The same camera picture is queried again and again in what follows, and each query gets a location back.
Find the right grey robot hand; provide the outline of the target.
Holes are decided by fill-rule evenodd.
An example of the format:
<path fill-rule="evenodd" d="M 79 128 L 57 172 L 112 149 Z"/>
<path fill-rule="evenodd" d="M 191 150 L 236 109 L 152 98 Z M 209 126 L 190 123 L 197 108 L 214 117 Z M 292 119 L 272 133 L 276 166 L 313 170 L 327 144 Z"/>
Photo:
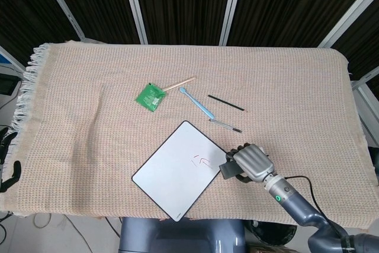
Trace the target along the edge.
<path fill-rule="evenodd" d="M 264 182 L 275 175 L 275 167 L 269 156 L 257 145 L 245 143 L 226 153 L 226 161 L 236 161 L 243 173 L 235 176 L 240 182 Z"/>

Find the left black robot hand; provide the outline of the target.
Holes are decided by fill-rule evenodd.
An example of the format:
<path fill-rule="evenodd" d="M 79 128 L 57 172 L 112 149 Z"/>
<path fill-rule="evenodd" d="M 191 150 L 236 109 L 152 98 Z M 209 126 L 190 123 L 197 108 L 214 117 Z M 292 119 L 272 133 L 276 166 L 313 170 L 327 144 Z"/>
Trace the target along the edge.
<path fill-rule="evenodd" d="M 17 136 L 17 132 L 7 135 L 8 129 L 3 127 L 0 129 L 0 193 L 5 193 L 10 187 L 17 183 L 21 177 L 21 162 L 15 161 L 13 164 L 13 173 L 10 178 L 3 180 L 3 170 L 5 166 L 5 158 L 8 154 L 9 146 L 12 140 Z"/>

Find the dark grey board eraser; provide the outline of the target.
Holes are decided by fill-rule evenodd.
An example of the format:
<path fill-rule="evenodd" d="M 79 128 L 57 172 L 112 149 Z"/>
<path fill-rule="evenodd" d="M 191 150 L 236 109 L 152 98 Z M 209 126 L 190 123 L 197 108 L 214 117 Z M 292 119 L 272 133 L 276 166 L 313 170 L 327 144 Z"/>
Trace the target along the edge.
<path fill-rule="evenodd" d="M 228 180 L 243 173 L 243 170 L 236 161 L 229 161 L 221 164 L 219 168 L 224 180 Z"/>

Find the white drawing board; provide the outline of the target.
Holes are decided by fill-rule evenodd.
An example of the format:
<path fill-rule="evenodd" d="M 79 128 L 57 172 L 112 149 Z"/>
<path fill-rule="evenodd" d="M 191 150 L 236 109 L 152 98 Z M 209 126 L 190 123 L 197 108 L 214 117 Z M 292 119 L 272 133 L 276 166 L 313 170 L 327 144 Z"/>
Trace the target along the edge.
<path fill-rule="evenodd" d="M 173 221 L 180 221 L 220 172 L 225 151 L 183 121 L 134 173 L 132 181 Z"/>

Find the grey utility knife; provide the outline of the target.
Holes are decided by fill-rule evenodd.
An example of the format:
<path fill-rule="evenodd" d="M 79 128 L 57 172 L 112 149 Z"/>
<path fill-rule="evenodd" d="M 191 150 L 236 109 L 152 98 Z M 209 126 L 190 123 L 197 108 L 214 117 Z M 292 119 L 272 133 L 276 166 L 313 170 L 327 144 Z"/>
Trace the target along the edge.
<path fill-rule="evenodd" d="M 233 127 L 233 126 L 231 126 L 231 125 L 229 125 L 229 124 L 226 124 L 226 123 L 223 123 L 223 122 L 220 122 L 220 121 L 218 121 L 218 120 L 215 120 L 215 119 L 209 119 L 209 121 L 210 121 L 211 123 L 214 123 L 214 124 L 218 125 L 218 126 L 224 127 L 225 129 L 232 130 L 232 131 L 234 131 L 234 132 L 238 132 L 238 133 L 241 133 L 241 132 L 242 132 L 241 130 L 239 130 L 239 129 Z"/>

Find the dark green pencil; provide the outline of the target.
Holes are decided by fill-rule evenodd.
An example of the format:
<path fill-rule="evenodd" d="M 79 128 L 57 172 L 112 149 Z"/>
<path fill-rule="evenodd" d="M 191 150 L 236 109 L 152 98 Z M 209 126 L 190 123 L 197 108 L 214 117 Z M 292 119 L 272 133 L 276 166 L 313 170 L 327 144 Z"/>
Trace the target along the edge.
<path fill-rule="evenodd" d="M 216 100 L 216 101 L 218 101 L 218 102 L 220 102 L 220 103 L 223 103 L 223 104 L 225 104 L 225 105 L 228 105 L 228 106 L 230 106 L 230 107 L 233 107 L 233 108 L 235 108 L 235 109 L 237 109 L 237 110 L 245 111 L 244 108 L 239 107 L 239 106 L 236 106 L 236 105 L 234 105 L 234 104 L 232 104 L 232 103 L 229 103 L 229 102 L 227 102 L 227 101 L 225 101 L 225 100 L 222 100 L 222 99 L 220 99 L 220 98 L 217 98 L 217 97 L 215 97 L 215 96 L 213 96 L 213 95 L 208 94 L 207 96 L 208 96 L 209 98 L 211 98 L 211 99 L 214 99 L 214 100 Z"/>

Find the beige waffle weave tablecloth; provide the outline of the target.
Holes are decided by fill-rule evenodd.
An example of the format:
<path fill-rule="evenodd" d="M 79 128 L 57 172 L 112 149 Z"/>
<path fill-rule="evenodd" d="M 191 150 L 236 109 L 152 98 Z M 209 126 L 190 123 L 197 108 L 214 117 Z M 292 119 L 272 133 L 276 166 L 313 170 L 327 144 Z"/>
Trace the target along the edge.
<path fill-rule="evenodd" d="M 148 83 L 166 91 L 154 112 L 136 102 Z M 179 88 L 211 111 L 209 118 Z M 213 95 L 245 111 L 220 103 Z M 12 122 L 5 160 L 20 180 L 0 194 L 0 210 L 20 216 L 167 218 L 133 181 L 134 173 L 183 122 L 225 152 L 260 146 L 283 176 L 347 228 L 379 219 L 379 184 L 348 75 L 333 49 L 89 44 L 34 50 Z M 220 172 L 185 215 L 291 223 L 259 183 Z"/>

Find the light blue toothbrush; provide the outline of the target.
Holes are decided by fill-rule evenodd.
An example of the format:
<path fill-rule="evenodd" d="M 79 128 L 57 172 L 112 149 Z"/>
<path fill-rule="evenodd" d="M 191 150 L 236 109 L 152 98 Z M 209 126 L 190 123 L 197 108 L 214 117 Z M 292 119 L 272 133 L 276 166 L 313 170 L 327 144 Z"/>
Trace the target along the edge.
<path fill-rule="evenodd" d="M 179 88 L 180 93 L 186 95 L 209 119 L 214 120 L 214 114 L 205 108 L 199 101 L 197 101 L 191 94 L 187 92 L 184 87 Z"/>

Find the grey-blue robot torso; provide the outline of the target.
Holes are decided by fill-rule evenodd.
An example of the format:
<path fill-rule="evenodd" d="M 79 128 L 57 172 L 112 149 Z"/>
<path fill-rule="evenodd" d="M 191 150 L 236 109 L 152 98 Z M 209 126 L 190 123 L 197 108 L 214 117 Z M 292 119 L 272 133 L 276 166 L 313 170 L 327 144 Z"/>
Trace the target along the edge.
<path fill-rule="evenodd" d="M 237 219 L 125 217 L 118 253 L 246 253 L 245 227 Z"/>

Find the wooden stick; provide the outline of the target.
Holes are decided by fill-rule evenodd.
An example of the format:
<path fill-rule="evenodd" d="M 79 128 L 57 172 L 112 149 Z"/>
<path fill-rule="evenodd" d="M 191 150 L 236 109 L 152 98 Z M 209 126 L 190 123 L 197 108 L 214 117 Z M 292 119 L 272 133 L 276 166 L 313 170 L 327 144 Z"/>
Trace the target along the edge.
<path fill-rule="evenodd" d="M 164 88 L 162 89 L 162 91 L 163 91 L 163 92 L 169 91 L 169 90 L 174 89 L 174 88 L 176 88 L 176 87 L 179 87 L 179 86 L 181 86 L 181 85 L 183 85 L 183 84 L 186 84 L 186 83 L 188 83 L 188 82 L 191 82 L 191 81 L 193 81 L 193 80 L 195 80 L 195 79 L 196 79 L 196 76 L 190 77 L 190 78 L 188 78 L 188 79 L 186 79 L 186 80 L 184 80 L 184 81 L 177 82 L 177 83 L 175 83 L 175 84 L 173 84 L 173 85 L 170 85 L 170 86 L 168 86 L 168 87 L 164 87 Z"/>

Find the green foil packet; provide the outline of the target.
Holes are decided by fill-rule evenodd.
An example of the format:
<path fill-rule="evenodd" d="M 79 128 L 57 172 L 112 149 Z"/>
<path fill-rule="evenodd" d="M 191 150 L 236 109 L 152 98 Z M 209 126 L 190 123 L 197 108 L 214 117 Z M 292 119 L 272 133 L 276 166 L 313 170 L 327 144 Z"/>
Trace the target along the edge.
<path fill-rule="evenodd" d="M 136 102 L 147 110 L 154 112 L 165 96 L 165 91 L 152 83 L 148 83 L 137 96 Z"/>

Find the dark pleated curtain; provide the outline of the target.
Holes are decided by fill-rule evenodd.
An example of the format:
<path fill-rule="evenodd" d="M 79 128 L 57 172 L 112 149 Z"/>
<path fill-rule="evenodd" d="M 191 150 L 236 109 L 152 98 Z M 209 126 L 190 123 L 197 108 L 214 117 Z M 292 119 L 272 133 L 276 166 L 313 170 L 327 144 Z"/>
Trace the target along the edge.
<path fill-rule="evenodd" d="M 316 47 L 355 0 L 237 0 L 229 46 Z M 65 0 L 87 38 L 137 44 L 129 0 Z M 138 0 L 150 44 L 217 45 L 227 0 Z M 0 46 L 26 65 L 45 42 L 77 40 L 56 0 L 0 0 Z M 352 79 L 379 66 L 379 0 L 332 46 Z"/>

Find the white metal frame post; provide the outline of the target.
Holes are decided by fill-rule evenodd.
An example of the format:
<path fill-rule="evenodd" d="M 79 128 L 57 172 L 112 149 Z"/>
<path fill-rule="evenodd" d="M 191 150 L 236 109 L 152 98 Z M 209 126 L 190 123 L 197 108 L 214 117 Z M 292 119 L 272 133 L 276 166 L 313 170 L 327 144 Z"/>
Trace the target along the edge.
<path fill-rule="evenodd" d="M 140 44 L 148 44 L 146 29 L 144 27 L 144 21 L 142 11 L 140 8 L 139 0 L 129 0 L 131 12 L 133 15 L 134 23 L 136 26 L 137 34 L 140 40 Z"/>
<path fill-rule="evenodd" d="M 238 0 L 227 0 L 226 2 L 223 25 L 221 28 L 221 34 L 220 34 L 220 39 L 219 39 L 219 46 L 227 45 L 237 2 Z"/>
<path fill-rule="evenodd" d="M 317 46 L 331 48 L 374 0 L 355 0 Z"/>
<path fill-rule="evenodd" d="M 56 0 L 59 6 L 61 7 L 63 13 L 71 23 L 73 29 L 75 30 L 77 36 L 79 37 L 80 41 L 85 41 L 86 37 L 84 32 L 82 31 L 79 23 L 77 22 L 75 16 L 73 15 L 72 11 L 68 7 L 67 3 L 65 0 Z"/>

